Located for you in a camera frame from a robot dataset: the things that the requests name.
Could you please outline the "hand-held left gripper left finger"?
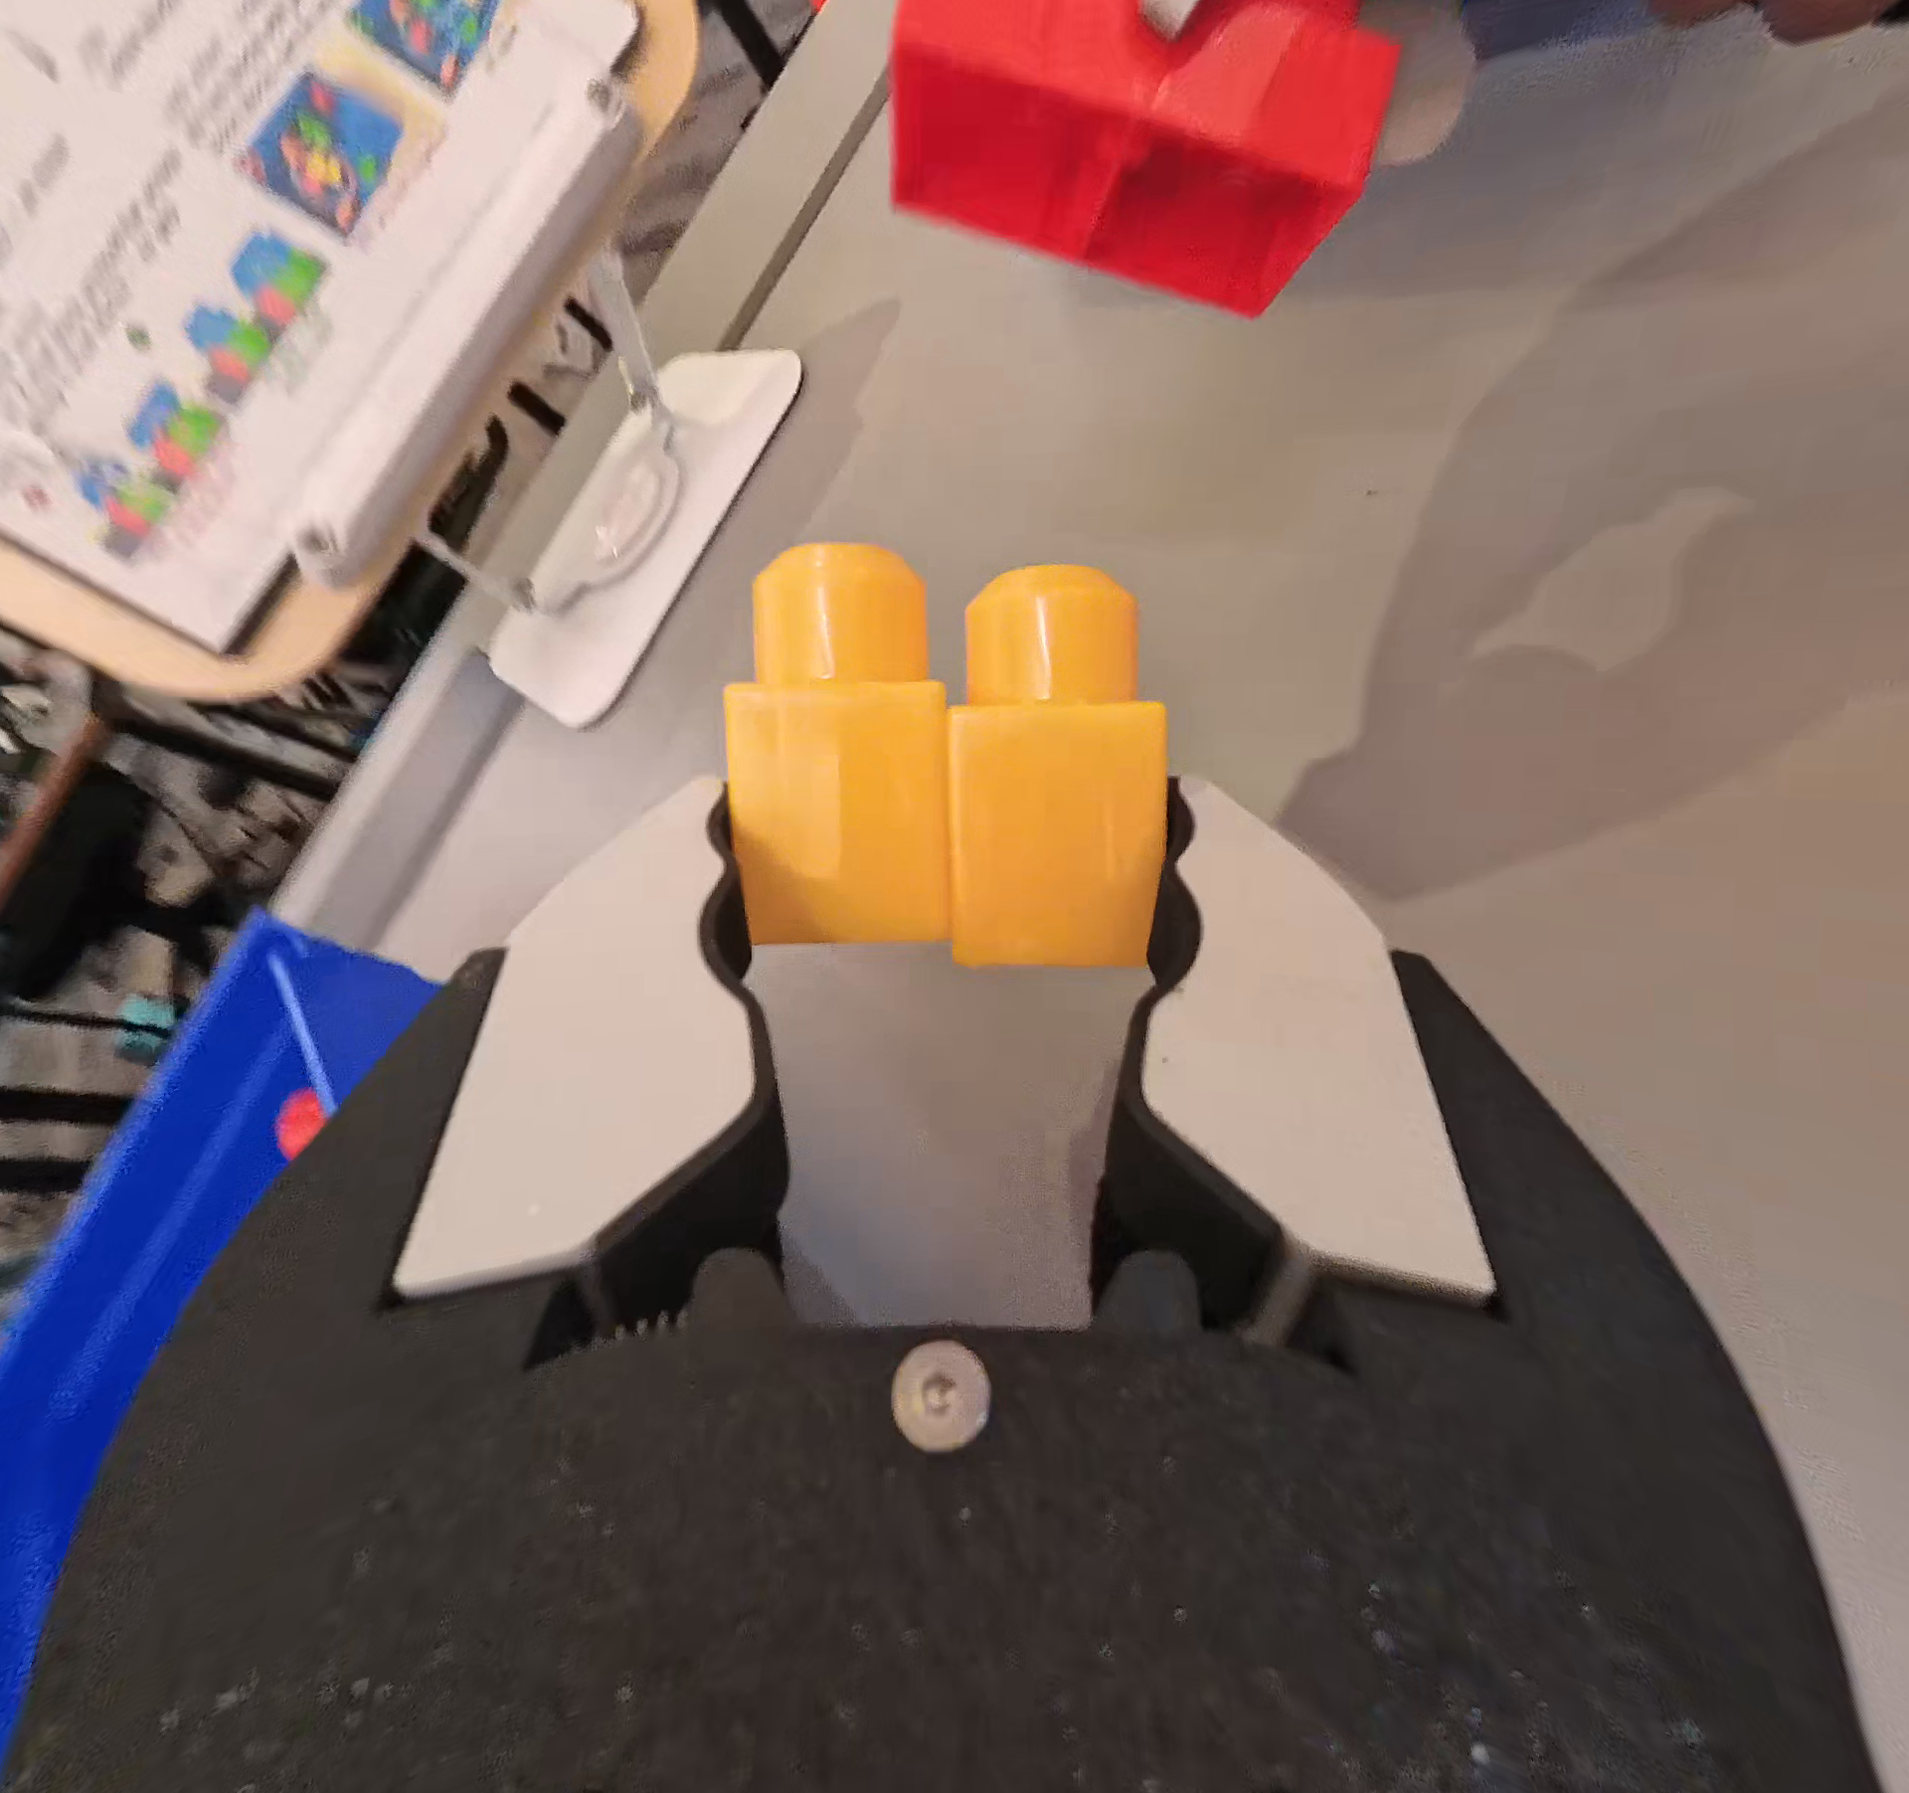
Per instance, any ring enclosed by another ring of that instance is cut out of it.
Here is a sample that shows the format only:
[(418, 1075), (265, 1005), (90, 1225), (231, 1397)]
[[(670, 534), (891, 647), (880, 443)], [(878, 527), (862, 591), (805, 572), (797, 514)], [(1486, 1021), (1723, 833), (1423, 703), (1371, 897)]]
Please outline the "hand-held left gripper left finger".
[(395, 1299), (567, 1280), (682, 1314), (721, 1249), (782, 1274), (784, 1116), (724, 780), (693, 780), (513, 921)]

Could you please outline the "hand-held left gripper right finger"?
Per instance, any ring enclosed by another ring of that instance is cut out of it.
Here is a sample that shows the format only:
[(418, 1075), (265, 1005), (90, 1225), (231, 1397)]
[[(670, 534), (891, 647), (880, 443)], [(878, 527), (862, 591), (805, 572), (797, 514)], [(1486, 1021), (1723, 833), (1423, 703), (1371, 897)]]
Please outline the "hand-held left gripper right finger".
[(1492, 1308), (1495, 1270), (1366, 908), (1209, 780), (1169, 866), (1089, 1212), (1089, 1314), (1292, 1340), (1325, 1290)]

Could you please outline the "yellow toy block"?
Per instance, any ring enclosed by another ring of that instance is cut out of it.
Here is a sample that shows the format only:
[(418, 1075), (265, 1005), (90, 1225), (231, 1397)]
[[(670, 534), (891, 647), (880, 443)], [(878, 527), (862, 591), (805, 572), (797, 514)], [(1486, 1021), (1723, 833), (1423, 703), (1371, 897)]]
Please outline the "yellow toy block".
[(801, 541), (753, 579), (724, 688), (753, 944), (946, 943), (946, 688), (922, 579), (878, 541)]
[(1169, 859), (1169, 703), (1137, 694), (1137, 600), (1018, 564), (969, 606), (946, 709), (957, 967), (1143, 967)]

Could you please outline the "blue plastic storage bin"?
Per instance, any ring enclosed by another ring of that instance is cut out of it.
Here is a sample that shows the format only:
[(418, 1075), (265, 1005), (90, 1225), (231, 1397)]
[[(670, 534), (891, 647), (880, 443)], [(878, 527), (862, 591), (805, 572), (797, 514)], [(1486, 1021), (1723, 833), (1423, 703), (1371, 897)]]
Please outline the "blue plastic storage bin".
[(319, 1089), (332, 1116), (432, 996), (409, 967), (251, 912), (29, 1270), (0, 1350), (0, 1737), (119, 1416), (286, 1170), (280, 1099)]

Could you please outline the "grey desk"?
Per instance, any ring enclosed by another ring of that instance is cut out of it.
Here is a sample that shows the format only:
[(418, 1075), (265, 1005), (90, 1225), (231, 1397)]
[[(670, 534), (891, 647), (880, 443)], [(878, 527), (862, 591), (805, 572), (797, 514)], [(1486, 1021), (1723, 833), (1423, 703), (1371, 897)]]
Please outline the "grey desk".
[(1903, 40), (1486, 60), (1258, 321), (891, 206), (891, 11), (828, 0), (656, 271), (656, 358), (801, 403), (584, 730), (451, 615), (280, 912), (422, 973), (721, 767), (753, 577), (1143, 606), (1176, 771), (1429, 955), (1728, 1340), (1903, 1757)]

